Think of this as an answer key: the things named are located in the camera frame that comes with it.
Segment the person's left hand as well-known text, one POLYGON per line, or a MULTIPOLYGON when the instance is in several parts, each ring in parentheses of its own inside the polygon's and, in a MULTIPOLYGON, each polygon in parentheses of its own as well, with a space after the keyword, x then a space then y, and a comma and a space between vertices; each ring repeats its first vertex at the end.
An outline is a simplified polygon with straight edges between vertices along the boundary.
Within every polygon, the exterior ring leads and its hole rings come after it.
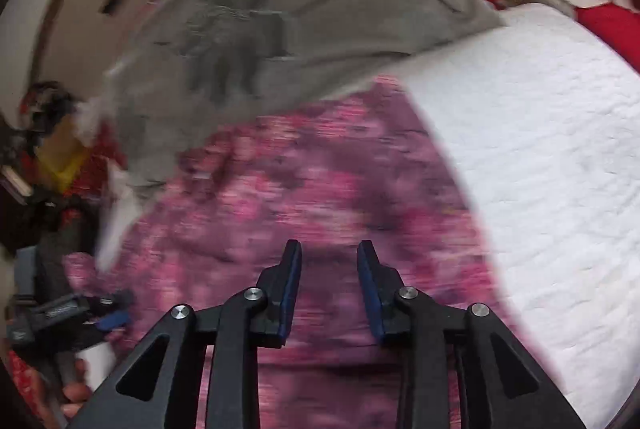
POLYGON ((44 406, 48 416, 48 428, 65 428, 90 399, 92 390, 86 383, 87 371, 87 362, 84 359, 76 359, 75 378, 63 387, 63 400, 57 400, 52 394, 47 394, 44 406))

